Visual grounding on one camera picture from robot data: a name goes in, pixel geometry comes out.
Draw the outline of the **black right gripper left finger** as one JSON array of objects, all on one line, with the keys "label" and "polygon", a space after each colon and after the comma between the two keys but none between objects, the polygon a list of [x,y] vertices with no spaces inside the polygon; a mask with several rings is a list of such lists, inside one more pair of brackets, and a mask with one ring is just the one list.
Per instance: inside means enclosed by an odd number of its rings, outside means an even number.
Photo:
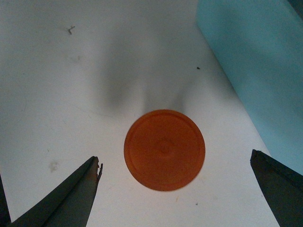
[{"label": "black right gripper left finger", "polygon": [[85,227],[103,165],[92,156],[11,227]]}]

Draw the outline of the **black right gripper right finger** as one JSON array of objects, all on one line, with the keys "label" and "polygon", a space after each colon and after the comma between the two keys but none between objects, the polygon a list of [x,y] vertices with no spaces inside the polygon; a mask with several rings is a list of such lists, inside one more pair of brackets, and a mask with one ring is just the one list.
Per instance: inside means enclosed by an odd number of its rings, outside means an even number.
[{"label": "black right gripper right finger", "polygon": [[303,225],[303,176],[269,155],[253,150],[250,165],[281,227]]}]

